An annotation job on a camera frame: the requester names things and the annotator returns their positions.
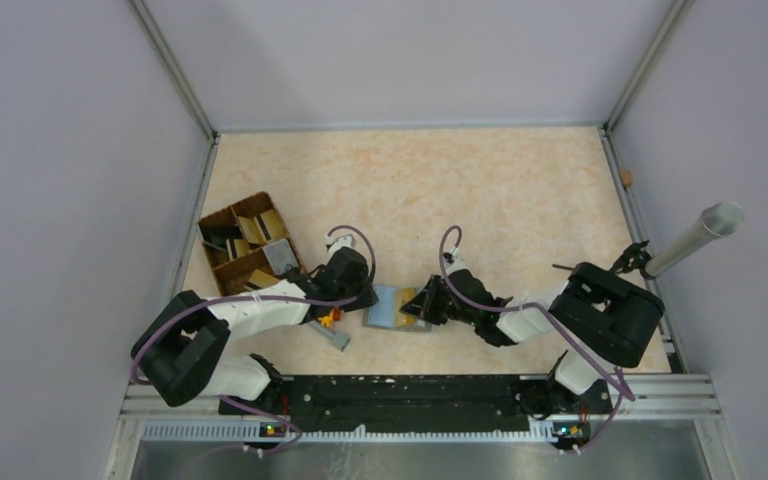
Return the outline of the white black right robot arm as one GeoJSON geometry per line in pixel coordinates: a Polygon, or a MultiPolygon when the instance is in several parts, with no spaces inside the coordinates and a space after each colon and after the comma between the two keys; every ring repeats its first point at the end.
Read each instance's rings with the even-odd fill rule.
{"type": "Polygon", "coordinates": [[[494,347],[559,333],[569,351],[555,367],[546,397],[554,409],[572,412],[598,380],[632,396],[620,374],[639,366],[665,305],[651,292],[588,262],[577,264],[550,300],[497,297],[455,261],[431,276],[400,311],[434,325],[465,323],[494,347]]]}

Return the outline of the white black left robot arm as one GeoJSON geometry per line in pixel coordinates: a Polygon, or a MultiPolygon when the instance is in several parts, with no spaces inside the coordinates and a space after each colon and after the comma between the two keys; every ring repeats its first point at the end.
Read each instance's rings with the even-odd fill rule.
{"type": "Polygon", "coordinates": [[[182,291],[133,345],[133,379],[153,386],[170,407],[228,396],[268,413],[281,397],[277,371],[255,354],[238,357],[227,347],[267,330],[317,322],[334,310],[374,304],[370,274],[366,258],[343,245],[333,246],[312,273],[264,289],[211,299],[182,291]]]}

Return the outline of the grey card holder wallet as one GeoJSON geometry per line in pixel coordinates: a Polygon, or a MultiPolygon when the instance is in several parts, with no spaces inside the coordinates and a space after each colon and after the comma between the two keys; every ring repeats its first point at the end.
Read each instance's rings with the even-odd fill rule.
{"type": "Polygon", "coordinates": [[[401,311],[401,308],[418,293],[416,288],[374,285],[377,302],[366,309],[362,317],[365,328],[405,333],[425,333],[432,325],[401,311]]]}

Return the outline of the brown woven divided basket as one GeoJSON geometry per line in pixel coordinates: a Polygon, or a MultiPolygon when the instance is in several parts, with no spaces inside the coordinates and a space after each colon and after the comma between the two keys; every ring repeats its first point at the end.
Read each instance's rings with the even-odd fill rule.
{"type": "Polygon", "coordinates": [[[290,236],[284,220],[283,222],[287,232],[285,238],[289,240],[293,247],[300,267],[298,269],[290,270],[283,275],[276,275],[270,268],[263,253],[263,247],[265,245],[250,244],[243,238],[236,242],[238,256],[234,259],[230,259],[226,253],[213,250],[203,242],[201,227],[233,225],[238,227],[241,231],[237,222],[238,216],[254,217],[257,214],[261,214],[270,209],[275,209],[283,220],[282,215],[275,206],[270,195],[261,191],[210,213],[198,221],[202,249],[206,256],[213,280],[221,295],[227,296],[246,292],[247,290],[244,287],[244,283],[251,272],[256,269],[263,270],[279,279],[286,278],[290,273],[304,273],[306,271],[306,267],[299,256],[298,249],[290,236]]]}

